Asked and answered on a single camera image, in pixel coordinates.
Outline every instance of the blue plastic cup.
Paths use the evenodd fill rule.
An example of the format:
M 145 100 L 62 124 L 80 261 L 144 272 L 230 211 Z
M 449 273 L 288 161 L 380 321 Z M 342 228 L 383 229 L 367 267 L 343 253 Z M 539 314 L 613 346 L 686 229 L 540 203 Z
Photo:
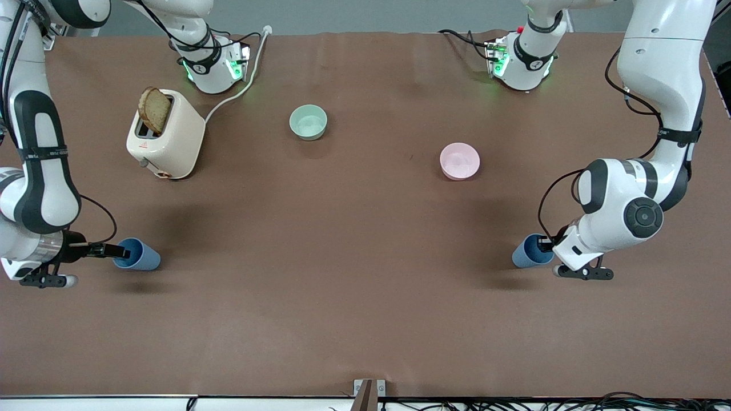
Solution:
M 553 252 L 542 252 L 538 248 L 540 234 L 531 234 L 512 253 L 512 263 L 518 268 L 537 267 L 553 260 Z
M 160 266 L 160 254 L 139 238 L 125 238 L 117 245 L 129 250 L 129 258 L 114 259 L 114 265 L 123 270 L 152 271 Z

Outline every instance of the white power cord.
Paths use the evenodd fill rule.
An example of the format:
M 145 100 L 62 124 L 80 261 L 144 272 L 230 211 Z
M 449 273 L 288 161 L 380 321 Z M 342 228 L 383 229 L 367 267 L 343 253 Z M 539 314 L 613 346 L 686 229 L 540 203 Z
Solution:
M 246 93 L 246 91 L 249 90 L 251 85 L 254 83 L 254 77 L 256 77 L 257 69 L 259 68 L 259 59 L 262 57 L 262 52 L 264 51 L 264 43 L 267 41 L 267 37 L 269 37 L 269 34 L 272 34 L 272 26 L 264 26 L 264 30 L 262 33 L 262 41 L 259 44 L 259 50 L 257 51 L 257 57 L 254 60 L 254 69 L 251 71 L 251 77 L 249 78 L 249 82 L 246 84 L 246 87 L 242 88 L 241 91 L 239 91 L 235 96 L 231 96 L 231 97 L 221 101 L 219 104 L 217 104 L 205 117 L 206 124 L 208 124 L 208 120 L 211 119 L 211 116 L 213 115 L 213 113 L 216 112 L 216 110 L 218 110 L 222 105 L 243 96 L 243 94 Z

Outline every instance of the toast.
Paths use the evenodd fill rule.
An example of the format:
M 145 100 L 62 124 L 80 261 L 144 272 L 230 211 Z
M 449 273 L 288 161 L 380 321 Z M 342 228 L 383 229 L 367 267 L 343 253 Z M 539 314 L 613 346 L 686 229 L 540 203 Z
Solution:
M 155 87 L 148 87 L 140 97 L 137 111 L 140 112 L 140 119 L 150 130 L 156 134 L 162 134 L 167 115 L 170 114 L 170 106 L 170 100 L 162 91 Z

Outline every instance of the green bowl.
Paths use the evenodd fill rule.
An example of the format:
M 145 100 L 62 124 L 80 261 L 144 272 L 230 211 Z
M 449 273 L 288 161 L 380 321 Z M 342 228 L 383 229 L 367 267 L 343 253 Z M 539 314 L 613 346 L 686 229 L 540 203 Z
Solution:
M 322 137 L 327 126 L 327 114 L 319 106 L 308 104 L 298 107 L 289 117 L 289 128 L 302 140 Z

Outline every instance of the brown tabletop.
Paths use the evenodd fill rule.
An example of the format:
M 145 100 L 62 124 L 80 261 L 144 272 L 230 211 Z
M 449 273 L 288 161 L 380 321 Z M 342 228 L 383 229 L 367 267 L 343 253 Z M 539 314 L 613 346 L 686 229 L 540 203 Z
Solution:
M 378 377 L 399 396 L 728 397 L 731 123 L 705 59 L 694 178 L 657 237 L 610 253 L 610 282 L 512 268 L 554 178 L 654 140 L 655 119 L 604 82 L 620 42 L 566 35 L 525 94 L 441 35 L 272 37 L 174 182 L 126 152 L 141 92 L 175 89 L 204 115 L 224 95 L 197 92 L 164 38 L 60 39 L 49 81 L 75 183 L 163 263 L 65 265 L 68 290 L 0 281 L 0 393 L 334 395 Z M 316 142 L 288 127 L 306 103 L 330 118 Z M 455 141 L 482 157 L 469 181 L 439 169 Z M 18 165 L 12 144 L 0 164 Z M 580 215 L 562 184 L 547 224 Z M 87 203 L 73 228 L 111 230 Z

